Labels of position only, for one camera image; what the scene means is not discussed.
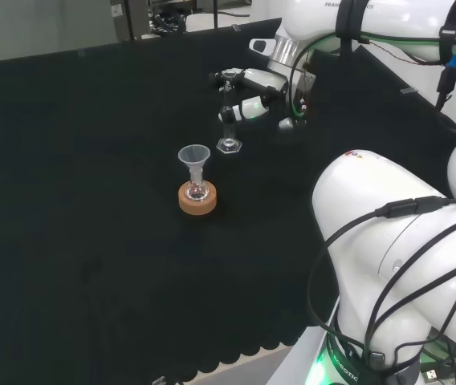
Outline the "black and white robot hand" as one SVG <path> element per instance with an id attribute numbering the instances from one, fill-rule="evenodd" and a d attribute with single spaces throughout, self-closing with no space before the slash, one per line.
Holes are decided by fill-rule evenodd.
<path id="1" fill-rule="evenodd" d="M 293 111 L 279 121 L 279 129 L 288 131 L 306 125 L 307 97 L 316 77 L 307 71 L 296 71 L 290 85 L 284 75 L 254 68 L 229 68 L 209 74 L 210 84 L 223 94 L 223 106 L 218 119 L 224 124 L 238 124 L 263 118 L 271 106 L 293 103 Z M 260 94 L 232 105 L 230 92 L 251 88 Z"/>

